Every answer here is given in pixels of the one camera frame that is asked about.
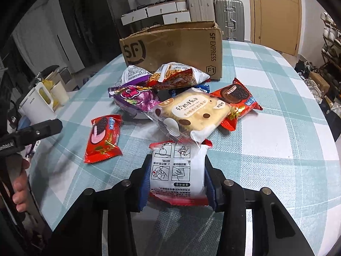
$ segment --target white kettle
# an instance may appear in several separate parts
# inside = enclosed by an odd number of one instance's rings
[[[50,99],[48,104],[40,94],[40,90],[44,91],[46,96]],[[53,98],[47,88],[42,82],[39,82],[29,93],[25,96],[19,104],[19,113],[26,115],[31,121],[31,124],[37,124],[49,119],[55,119],[56,114],[52,109]]]

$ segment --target silver suitcase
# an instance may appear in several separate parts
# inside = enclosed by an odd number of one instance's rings
[[[224,40],[244,42],[244,6],[240,0],[215,0],[215,19]]]
[[[213,0],[188,0],[191,21],[215,21]]]

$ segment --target box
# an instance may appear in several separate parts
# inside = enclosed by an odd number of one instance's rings
[[[309,78],[312,79],[318,85],[318,88],[322,92],[322,97],[324,97],[330,87],[326,80],[323,79],[320,74],[315,72],[310,72]]]
[[[180,62],[211,79],[222,77],[222,34],[215,22],[157,25],[120,40],[127,65],[154,73],[162,64]]]

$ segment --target light blue checkered tablecloth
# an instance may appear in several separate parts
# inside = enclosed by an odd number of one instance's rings
[[[84,164],[91,119],[123,112],[108,98],[126,68],[121,56],[99,71],[64,106],[59,135],[43,140],[32,160],[30,184],[43,216],[55,229],[79,194],[97,191],[128,178],[150,153],[151,142],[164,140],[149,120],[123,115],[119,147],[123,156]],[[304,82],[274,50],[260,45],[223,43],[223,78],[234,77],[263,107],[238,122],[234,132],[216,129],[208,151],[214,167],[245,188],[270,187],[306,236],[316,255],[325,255],[339,235],[341,172],[328,124]],[[246,255],[252,253],[252,217],[248,212]],[[149,202],[133,216],[138,255],[215,255],[222,214],[210,207],[167,207]]]

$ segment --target drawer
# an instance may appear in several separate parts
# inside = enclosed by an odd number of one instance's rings
[[[156,6],[151,6],[147,8],[148,16],[155,16],[159,14],[177,12],[176,2],[163,3]]]
[[[177,9],[178,9],[178,12],[179,12],[179,11],[182,11],[182,10],[187,10],[187,3],[186,3],[186,0],[180,1],[180,2],[176,2],[176,7],[177,7]]]
[[[127,25],[129,23],[145,19],[147,18],[147,12],[145,8],[136,10],[134,12],[129,12],[125,15],[122,15],[121,20],[123,25]]]
[[[189,10],[184,12],[175,12],[163,15],[163,22],[166,24],[190,22],[191,16]]]

